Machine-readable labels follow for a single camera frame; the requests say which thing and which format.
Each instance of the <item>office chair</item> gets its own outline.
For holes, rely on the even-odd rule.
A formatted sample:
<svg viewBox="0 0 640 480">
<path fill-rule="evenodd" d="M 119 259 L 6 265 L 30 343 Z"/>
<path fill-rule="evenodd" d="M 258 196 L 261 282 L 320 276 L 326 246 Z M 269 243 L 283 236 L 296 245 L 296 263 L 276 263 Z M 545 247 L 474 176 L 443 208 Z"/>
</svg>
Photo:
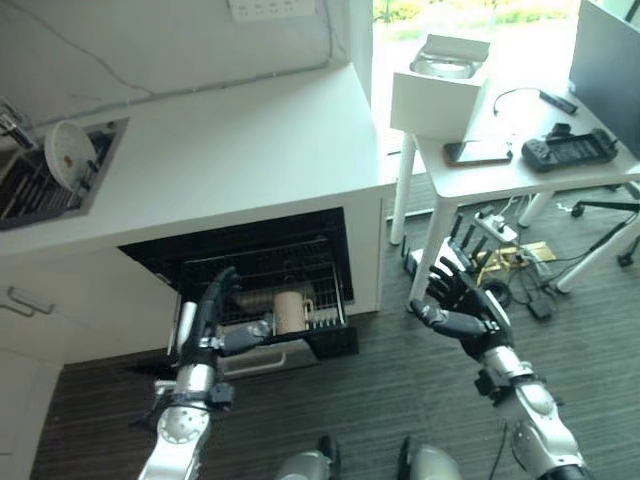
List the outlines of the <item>office chair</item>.
<svg viewBox="0 0 640 480">
<path fill-rule="evenodd" d="M 598 202 L 598 201 L 590 201 L 590 200 L 579 200 L 573 206 L 571 210 L 571 216 L 574 218 L 581 217 L 584 214 L 585 207 L 598 207 L 598 208 L 606 208 L 609 210 L 623 210 L 626 212 L 635 212 L 636 214 L 640 213 L 640 187 L 635 183 L 627 183 L 622 185 L 631 196 L 638 200 L 637 202 Z M 615 230 L 618 226 L 614 227 L 610 232 L 615 233 Z M 627 249 L 617 256 L 618 265 L 621 267 L 628 267 L 633 263 L 632 255 L 640 245 L 640 237 L 636 237 L 636 239 L 631 242 L 631 245 L 627 247 Z"/>
</svg>

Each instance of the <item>beige mug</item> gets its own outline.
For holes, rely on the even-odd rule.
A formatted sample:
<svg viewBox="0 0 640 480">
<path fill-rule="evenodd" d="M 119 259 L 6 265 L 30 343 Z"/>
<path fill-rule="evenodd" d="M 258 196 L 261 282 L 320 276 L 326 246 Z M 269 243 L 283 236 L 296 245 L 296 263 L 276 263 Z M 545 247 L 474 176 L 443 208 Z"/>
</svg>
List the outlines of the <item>beige mug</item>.
<svg viewBox="0 0 640 480">
<path fill-rule="evenodd" d="M 281 292 L 273 297 L 276 315 L 276 334 L 300 332 L 307 329 L 307 321 L 313 313 L 313 301 L 300 292 Z"/>
</svg>

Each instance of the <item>robotic arm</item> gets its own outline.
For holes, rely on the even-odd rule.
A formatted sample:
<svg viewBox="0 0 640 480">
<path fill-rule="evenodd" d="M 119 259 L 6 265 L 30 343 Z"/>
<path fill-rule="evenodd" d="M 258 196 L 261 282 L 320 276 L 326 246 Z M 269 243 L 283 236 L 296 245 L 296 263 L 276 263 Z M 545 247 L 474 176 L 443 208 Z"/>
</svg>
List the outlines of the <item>robotic arm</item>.
<svg viewBox="0 0 640 480">
<path fill-rule="evenodd" d="M 537 480 L 592 479 L 544 382 L 531 364 L 518 358 L 500 304 L 454 262 L 446 257 L 440 262 L 449 272 L 432 266 L 427 293 L 442 308 L 413 300 L 411 309 L 428 328 L 458 339 L 467 355 L 482 365 L 476 388 L 507 421 L 518 463 Z"/>
<path fill-rule="evenodd" d="M 175 381 L 156 381 L 156 401 L 142 424 L 155 427 L 156 446 L 138 480 L 195 480 L 200 450 L 209 438 L 212 414 L 228 410 L 233 388 L 218 383 L 219 356 L 238 355 L 268 335 L 266 322 L 216 337 L 224 304 L 239 289 L 234 268 L 222 272 L 207 288 L 200 303 L 187 302 L 182 309 L 178 332 L 178 376 Z"/>
</svg>

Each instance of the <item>monitor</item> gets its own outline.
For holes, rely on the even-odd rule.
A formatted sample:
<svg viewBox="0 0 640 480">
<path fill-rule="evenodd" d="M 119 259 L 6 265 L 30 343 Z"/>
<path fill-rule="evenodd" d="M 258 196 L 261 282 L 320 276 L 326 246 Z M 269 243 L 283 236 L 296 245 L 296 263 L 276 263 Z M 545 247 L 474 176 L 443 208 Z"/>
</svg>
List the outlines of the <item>monitor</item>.
<svg viewBox="0 0 640 480">
<path fill-rule="evenodd" d="M 582 0 L 572 91 L 640 159 L 640 30 Z"/>
</svg>

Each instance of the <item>cabinet door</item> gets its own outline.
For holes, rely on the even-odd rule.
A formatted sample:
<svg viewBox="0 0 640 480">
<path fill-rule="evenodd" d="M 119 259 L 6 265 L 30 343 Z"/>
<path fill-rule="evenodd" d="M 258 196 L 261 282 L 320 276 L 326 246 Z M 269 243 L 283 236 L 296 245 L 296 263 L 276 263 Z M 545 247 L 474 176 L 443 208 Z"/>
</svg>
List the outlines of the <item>cabinet door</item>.
<svg viewBox="0 0 640 480">
<path fill-rule="evenodd" d="M 116 248 L 17 265 L 2 272 L 15 285 L 56 305 L 65 317 L 103 332 L 113 354 L 167 345 L 175 292 Z"/>
<path fill-rule="evenodd" d="M 34 358 L 0 351 L 0 455 L 14 451 L 39 368 Z"/>
<path fill-rule="evenodd" d="M 0 478 L 11 478 L 11 455 L 0 453 Z"/>
<path fill-rule="evenodd" d="M 24 317 L 6 309 L 0 310 L 0 349 L 57 365 L 139 351 L 134 342 L 117 339 L 56 312 Z"/>
</svg>

